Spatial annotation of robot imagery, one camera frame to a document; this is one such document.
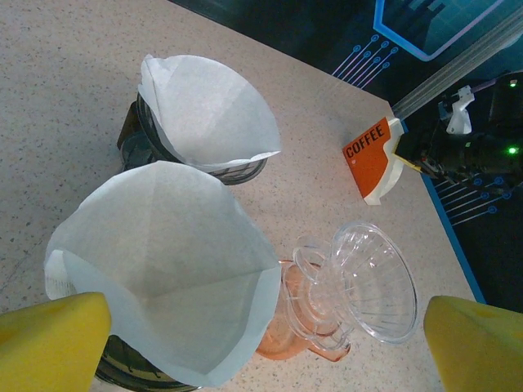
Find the speckled countertop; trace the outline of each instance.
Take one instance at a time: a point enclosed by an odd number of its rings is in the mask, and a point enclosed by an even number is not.
[[[391,114],[387,102],[165,0],[2,0],[0,37],[2,313],[47,300],[52,231],[120,170],[115,141],[147,53],[219,60],[268,101],[283,153],[233,192],[282,258],[301,234],[329,239],[348,221],[371,221],[407,257],[422,314],[437,294],[472,298],[419,174],[405,170],[380,207],[358,193],[341,148]],[[421,327],[401,347],[353,341],[339,363],[255,355],[219,390],[441,390]]]

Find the dripper handle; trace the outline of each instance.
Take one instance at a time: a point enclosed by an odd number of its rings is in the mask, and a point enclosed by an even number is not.
[[[297,247],[293,251],[293,260],[301,272],[312,282],[317,282],[319,268],[330,255],[330,243],[304,235],[297,239]]]

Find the white paper filter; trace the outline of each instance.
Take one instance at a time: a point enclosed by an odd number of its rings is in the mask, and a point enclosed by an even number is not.
[[[273,317],[273,247],[217,179],[157,162],[115,176],[53,233],[51,299],[103,292],[118,335],[189,385],[218,386]]]
[[[199,170],[235,167],[281,150],[275,116],[262,95],[215,60],[148,55],[138,91],[154,114],[162,145]]]

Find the orange coffee label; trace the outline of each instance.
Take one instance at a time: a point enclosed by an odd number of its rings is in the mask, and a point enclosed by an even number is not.
[[[387,169],[388,158],[383,145],[390,139],[391,130],[387,119],[383,118],[343,148],[343,155],[364,198],[376,188]]]

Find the clear glass pour-over dripper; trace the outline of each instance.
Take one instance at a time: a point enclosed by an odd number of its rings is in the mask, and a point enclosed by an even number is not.
[[[332,361],[345,356],[360,326],[400,344],[418,320],[418,298],[396,245],[376,226],[344,225],[332,243],[300,237],[293,262],[282,262],[275,317],[257,352],[287,359],[310,349]]]

